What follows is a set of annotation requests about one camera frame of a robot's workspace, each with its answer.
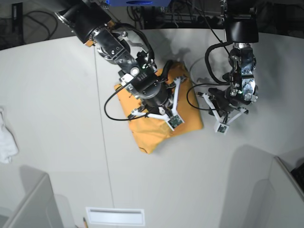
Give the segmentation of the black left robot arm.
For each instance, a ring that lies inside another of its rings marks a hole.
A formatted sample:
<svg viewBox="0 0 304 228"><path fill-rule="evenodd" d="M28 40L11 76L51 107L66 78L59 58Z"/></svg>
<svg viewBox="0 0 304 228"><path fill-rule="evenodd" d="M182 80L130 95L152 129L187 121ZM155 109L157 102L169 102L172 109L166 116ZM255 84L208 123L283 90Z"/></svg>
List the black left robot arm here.
<svg viewBox="0 0 304 228"><path fill-rule="evenodd" d="M210 101L208 113L212 116L227 117L233 111L239 114L248 113L243 106L254 103L258 99L258 86L254 78L256 58L252 44L259 41L256 1L254 0L222 0L221 19L226 40L210 46L205 53L205 64L214 88L209 88L207 101ZM218 79L209 62L210 53L217 48L232 45L228 52L231 71Z"/></svg>

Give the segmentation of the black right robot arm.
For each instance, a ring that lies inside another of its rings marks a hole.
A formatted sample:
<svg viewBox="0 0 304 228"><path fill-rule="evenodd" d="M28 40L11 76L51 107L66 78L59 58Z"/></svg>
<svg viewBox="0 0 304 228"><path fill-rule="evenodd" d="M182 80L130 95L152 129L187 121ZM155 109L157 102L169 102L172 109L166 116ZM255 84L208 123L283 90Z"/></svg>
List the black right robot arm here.
<svg viewBox="0 0 304 228"><path fill-rule="evenodd" d="M174 98L166 81L173 62L169 61L157 76L154 50L140 30L113 22L96 3L82 0L68 3L55 14L82 43L96 45L104 59L119 66L122 87L140 99L143 108L164 112L172 109Z"/></svg>

